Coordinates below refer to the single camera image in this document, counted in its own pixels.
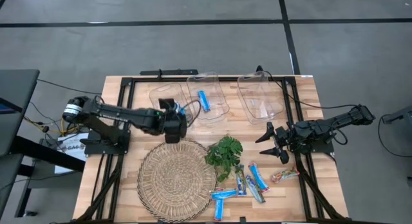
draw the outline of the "woven placemat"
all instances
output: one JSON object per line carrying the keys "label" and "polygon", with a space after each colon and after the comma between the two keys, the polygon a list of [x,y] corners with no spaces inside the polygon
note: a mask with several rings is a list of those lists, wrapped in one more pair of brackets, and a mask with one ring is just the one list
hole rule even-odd
{"label": "woven placemat", "polygon": [[137,178],[140,200],[157,219],[179,223],[195,218],[211,202],[216,171],[205,162],[206,148],[192,140],[160,144],[142,162]]}

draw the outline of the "wooden tabletop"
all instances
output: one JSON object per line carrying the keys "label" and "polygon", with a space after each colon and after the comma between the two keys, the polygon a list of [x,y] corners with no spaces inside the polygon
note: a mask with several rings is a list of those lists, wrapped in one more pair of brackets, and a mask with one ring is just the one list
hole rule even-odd
{"label": "wooden tabletop", "polygon": [[[320,106],[314,79],[312,77],[301,77],[300,75],[295,77],[300,100],[315,106]],[[102,97],[107,104],[116,105],[121,78],[121,76],[106,77]],[[179,83],[187,95],[187,98],[189,98],[186,83]],[[281,89],[275,85],[274,82],[272,83],[273,97],[275,99],[279,99],[281,104],[284,104]],[[152,89],[158,88],[165,84],[168,84],[168,82],[137,83],[133,98],[133,108],[152,107],[152,103],[149,99],[149,92]],[[236,93],[236,82],[221,82],[221,87],[225,94],[227,104],[230,107],[225,120],[207,125],[200,124],[195,121],[194,125],[188,129],[187,138],[193,139],[201,143],[203,146],[209,146],[227,134],[237,138],[243,146],[241,163],[245,165],[248,165],[251,162],[257,163],[257,167],[263,179],[270,187],[270,191],[264,193],[266,203],[263,204],[258,203],[253,198],[249,190],[248,196],[229,198],[225,200],[223,221],[239,221],[239,217],[241,216],[245,216],[247,221],[304,221],[305,217],[298,178],[290,178],[281,181],[281,183],[278,184],[274,184],[270,181],[270,176],[272,174],[282,171],[295,164],[293,154],[289,153],[291,157],[289,163],[286,165],[283,165],[280,162],[280,159],[275,156],[259,154],[260,151],[273,147],[273,142],[271,141],[266,141],[260,144],[254,143],[255,140],[265,133],[266,124],[261,123],[252,125],[248,121]],[[126,106],[128,92],[129,88],[126,88],[124,107]],[[296,122],[297,116],[293,103],[292,110],[294,113],[294,121]],[[302,104],[302,110],[305,120],[323,118],[321,109]],[[272,123],[275,127],[284,126],[287,128],[286,121],[287,116],[284,109],[282,113],[278,114],[272,120]],[[155,222],[156,219],[154,219],[152,215],[146,211],[139,200],[137,194],[137,175],[140,164],[142,163],[145,155],[152,148],[164,142],[164,136],[146,135],[143,134],[141,130],[137,130],[133,127],[131,128],[131,136],[129,152],[124,157],[115,222]],[[315,172],[320,190],[340,214],[347,216],[348,212],[346,210],[341,183],[339,181],[339,175],[337,173],[335,163],[322,153],[315,153],[312,157],[314,159]],[[73,218],[78,218],[90,205],[99,160],[100,155],[90,156],[87,159]],[[100,190],[102,174],[103,173],[100,174],[98,181],[97,192]],[[247,168],[245,168],[245,175],[246,174],[251,174]],[[221,186],[233,188],[234,185],[234,178],[229,178]],[[308,195],[311,204],[312,216],[316,216],[314,197],[309,188]],[[106,197],[111,197],[111,190],[108,192],[108,196]],[[103,217],[108,216],[108,200],[110,199],[106,199]],[[214,202],[212,202],[212,205],[210,205],[204,213],[200,214],[200,216],[192,221],[213,221],[213,215]]]}

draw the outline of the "plastic bin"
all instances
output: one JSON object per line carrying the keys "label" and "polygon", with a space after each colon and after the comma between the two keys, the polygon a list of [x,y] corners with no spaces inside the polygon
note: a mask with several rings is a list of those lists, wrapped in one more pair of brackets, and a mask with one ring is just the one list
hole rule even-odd
{"label": "plastic bin", "polygon": [[[179,103],[180,106],[187,104],[185,94],[179,83],[167,84],[160,86],[159,88],[152,89],[149,92],[149,97],[152,105],[155,109],[160,109],[159,98],[173,98],[174,102]],[[192,113],[190,109],[185,109],[187,121],[192,119]]]}
{"label": "plastic bin", "polygon": [[205,111],[198,102],[191,104],[192,114],[197,114],[200,108],[198,119],[202,123],[215,122],[224,119],[229,112],[225,96],[221,90],[219,76],[215,72],[201,73],[187,78],[190,101],[200,100],[199,91],[203,91],[209,101],[210,111]]}
{"label": "plastic bin", "polygon": [[251,124],[267,122],[283,111],[283,105],[271,99],[274,91],[268,78],[262,71],[238,78],[238,96]]}

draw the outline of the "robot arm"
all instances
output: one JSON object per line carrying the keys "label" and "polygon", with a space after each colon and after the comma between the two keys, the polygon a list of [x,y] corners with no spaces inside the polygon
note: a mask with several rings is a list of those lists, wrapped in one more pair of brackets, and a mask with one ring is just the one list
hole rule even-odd
{"label": "robot arm", "polygon": [[299,151],[300,153],[307,153],[312,151],[312,144],[315,142],[329,143],[336,135],[333,133],[339,128],[348,125],[369,125],[373,122],[375,117],[371,114],[366,106],[358,105],[353,107],[349,112],[337,115],[326,120],[309,120],[300,121],[296,124],[287,123],[289,129],[285,130],[279,127],[276,130],[271,122],[267,123],[266,133],[256,140],[256,143],[274,139],[275,147],[265,151],[261,154],[271,154],[281,158],[282,163],[289,161],[288,153],[283,150],[284,146],[291,146],[291,151]]}
{"label": "robot arm", "polygon": [[156,109],[126,109],[97,102],[88,97],[70,99],[63,113],[63,119],[74,124],[84,124],[96,131],[102,139],[117,145],[121,141],[122,130],[108,126],[98,117],[118,120],[141,129],[150,135],[165,133],[167,143],[177,143],[186,135],[186,116],[175,108],[173,99],[160,99],[160,108]]}

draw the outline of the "leafy herb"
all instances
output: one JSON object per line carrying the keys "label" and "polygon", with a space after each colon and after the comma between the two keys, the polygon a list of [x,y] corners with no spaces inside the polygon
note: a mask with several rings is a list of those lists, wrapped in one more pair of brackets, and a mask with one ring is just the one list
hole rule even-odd
{"label": "leafy herb", "polygon": [[226,180],[232,167],[240,163],[239,158],[242,151],[243,148],[239,140],[230,136],[223,137],[217,144],[209,148],[205,161],[222,172],[218,176],[219,182]]}

